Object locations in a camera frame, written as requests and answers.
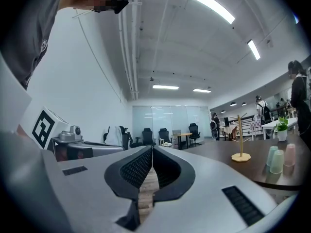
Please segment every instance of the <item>plant pot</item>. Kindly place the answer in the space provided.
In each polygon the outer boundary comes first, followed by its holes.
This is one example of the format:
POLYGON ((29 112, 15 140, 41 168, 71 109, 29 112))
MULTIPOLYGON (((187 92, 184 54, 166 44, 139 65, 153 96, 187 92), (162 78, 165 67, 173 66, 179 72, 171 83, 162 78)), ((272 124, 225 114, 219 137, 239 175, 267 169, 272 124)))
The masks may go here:
POLYGON ((279 140, 280 142, 286 141, 286 138, 287 138, 287 130, 278 131, 278 132, 277 132, 277 137, 278 137, 278 140, 279 140))

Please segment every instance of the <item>frosted glass panel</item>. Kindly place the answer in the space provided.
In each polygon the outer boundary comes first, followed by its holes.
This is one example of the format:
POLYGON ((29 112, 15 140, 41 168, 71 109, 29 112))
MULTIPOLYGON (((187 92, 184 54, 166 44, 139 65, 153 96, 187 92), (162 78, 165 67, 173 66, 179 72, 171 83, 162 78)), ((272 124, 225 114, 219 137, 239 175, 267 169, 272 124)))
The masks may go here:
POLYGON ((197 106, 187 106, 187 115, 188 115, 188 122, 189 125, 191 123, 195 123, 198 126, 198 132, 201 132, 201 137, 198 138, 196 141, 203 141, 204 140, 204 131, 203 131, 203 122, 200 118, 200 107, 197 106))
POLYGON ((152 107, 153 113, 153 132, 154 138, 159 139, 160 129, 166 128, 169 131, 169 137, 172 133, 172 113, 169 106, 152 107))
POLYGON ((200 119, 203 124, 204 137, 212 137, 207 107, 200 107, 200 119))
POLYGON ((171 106, 173 130, 189 133, 187 110, 185 106, 171 106))
POLYGON ((133 106, 133 139, 140 136, 144 128, 153 129, 152 109, 149 106, 133 106))

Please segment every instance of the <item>wooden stand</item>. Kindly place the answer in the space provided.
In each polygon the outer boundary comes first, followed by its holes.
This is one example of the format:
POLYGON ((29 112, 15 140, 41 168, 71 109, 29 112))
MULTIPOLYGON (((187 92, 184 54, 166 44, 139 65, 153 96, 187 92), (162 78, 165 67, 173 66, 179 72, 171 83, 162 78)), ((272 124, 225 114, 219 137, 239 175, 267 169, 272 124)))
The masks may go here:
POLYGON ((247 140, 243 141, 243 131, 242 131, 242 123, 241 123, 241 118, 242 117, 240 117, 240 115, 238 115, 238 118, 234 117, 235 119, 238 120, 238 122, 239 122, 239 129, 240 129, 240 141, 239 141, 239 143, 240 143, 240 153, 236 153, 236 154, 231 156, 231 159, 233 161, 236 161, 236 162, 246 162, 246 161, 248 161, 251 158, 251 156, 248 153, 243 153, 243 143, 248 141, 250 138, 248 138, 247 140))

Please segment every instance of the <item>brown table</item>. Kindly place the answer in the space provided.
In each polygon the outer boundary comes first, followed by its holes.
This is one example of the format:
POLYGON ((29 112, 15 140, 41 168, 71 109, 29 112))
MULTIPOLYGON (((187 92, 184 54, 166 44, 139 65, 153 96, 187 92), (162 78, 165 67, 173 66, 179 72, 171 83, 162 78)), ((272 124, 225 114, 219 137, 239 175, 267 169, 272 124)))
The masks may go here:
POLYGON ((289 134, 285 142, 279 142, 278 139, 247 141, 243 149, 251 155, 251 159, 244 163, 231 160, 231 156, 240 151, 237 142, 212 141, 185 151, 223 162, 263 187, 287 191, 301 188, 309 171, 311 151, 298 135, 289 134), (278 146, 285 151, 289 143, 296 144, 296 164, 292 167, 284 166, 280 174, 271 173, 266 165, 269 148, 278 146))
POLYGON ((179 150, 181 150, 181 137, 182 137, 182 136, 185 136, 185 137, 186 137, 187 148, 189 148, 189 146, 188 146, 188 135, 192 135, 192 133, 183 133, 183 134, 178 134, 178 135, 177 135, 178 149, 179 149, 179 150))

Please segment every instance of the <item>plastic cup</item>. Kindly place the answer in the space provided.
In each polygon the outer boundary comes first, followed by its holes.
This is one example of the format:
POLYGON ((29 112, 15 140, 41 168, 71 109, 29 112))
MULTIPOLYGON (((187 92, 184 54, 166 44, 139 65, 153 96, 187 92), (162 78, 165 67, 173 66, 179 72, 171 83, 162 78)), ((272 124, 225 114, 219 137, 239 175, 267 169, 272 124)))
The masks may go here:
POLYGON ((271 166, 272 158, 274 155, 274 152, 278 150, 277 146, 271 146, 269 149, 268 159, 267 159, 267 166, 271 166))
POLYGON ((293 166, 296 162, 296 145, 288 144, 284 155, 284 165, 293 166))
POLYGON ((270 172, 274 174, 281 173, 283 171, 283 165, 284 165, 284 151, 276 150, 272 158, 270 172))

